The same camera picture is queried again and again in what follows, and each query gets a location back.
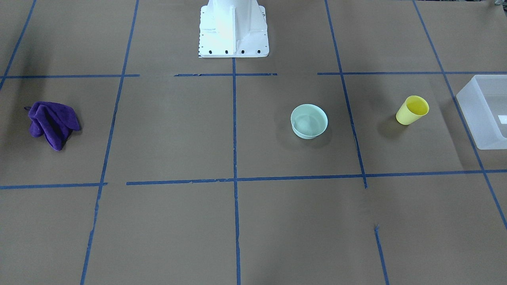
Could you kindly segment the mint green bowl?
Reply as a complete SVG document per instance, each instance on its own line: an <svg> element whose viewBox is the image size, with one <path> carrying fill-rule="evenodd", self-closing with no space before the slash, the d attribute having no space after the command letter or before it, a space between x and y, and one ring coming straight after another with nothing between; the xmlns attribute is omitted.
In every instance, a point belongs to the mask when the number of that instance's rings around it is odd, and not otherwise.
<svg viewBox="0 0 507 285"><path fill-rule="evenodd" d="M302 104L290 114L293 133L301 139L313 139L322 135L328 127L328 116L317 105Z"/></svg>

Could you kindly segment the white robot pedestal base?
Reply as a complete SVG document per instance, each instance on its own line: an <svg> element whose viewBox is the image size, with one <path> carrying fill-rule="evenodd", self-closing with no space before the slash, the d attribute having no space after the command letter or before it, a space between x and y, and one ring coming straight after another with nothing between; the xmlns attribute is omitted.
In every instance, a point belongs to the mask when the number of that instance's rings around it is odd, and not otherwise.
<svg viewBox="0 0 507 285"><path fill-rule="evenodd" d="M256 0L209 0L200 8L200 58L259 58L269 55L264 6Z"/></svg>

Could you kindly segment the yellow plastic cup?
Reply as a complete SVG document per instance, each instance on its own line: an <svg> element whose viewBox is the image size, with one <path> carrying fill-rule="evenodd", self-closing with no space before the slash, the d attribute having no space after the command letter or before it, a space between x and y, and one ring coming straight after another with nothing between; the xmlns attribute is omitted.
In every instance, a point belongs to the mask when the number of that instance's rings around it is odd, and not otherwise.
<svg viewBox="0 0 507 285"><path fill-rule="evenodd" d="M402 125L410 125L429 112L428 102L420 96L409 96L395 114L395 119Z"/></svg>

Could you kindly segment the purple cloth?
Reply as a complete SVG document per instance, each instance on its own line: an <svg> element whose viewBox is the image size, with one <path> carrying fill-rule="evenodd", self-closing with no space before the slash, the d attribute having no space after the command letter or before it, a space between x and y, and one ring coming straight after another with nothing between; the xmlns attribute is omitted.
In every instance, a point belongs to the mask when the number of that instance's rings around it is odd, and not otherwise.
<svg viewBox="0 0 507 285"><path fill-rule="evenodd" d="M29 133L37 138L42 135L54 151L62 151L68 138L82 127L73 108L68 105L37 101L25 106L31 120Z"/></svg>

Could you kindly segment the clear plastic storage box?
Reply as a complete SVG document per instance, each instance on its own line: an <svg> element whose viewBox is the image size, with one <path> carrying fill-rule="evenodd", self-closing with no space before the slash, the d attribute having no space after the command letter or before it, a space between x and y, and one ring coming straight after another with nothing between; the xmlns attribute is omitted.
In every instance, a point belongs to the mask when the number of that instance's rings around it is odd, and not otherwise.
<svg viewBox="0 0 507 285"><path fill-rule="evenodd" d="M507 148L507 76L475 75L456 99L480 150Z"/></svg>

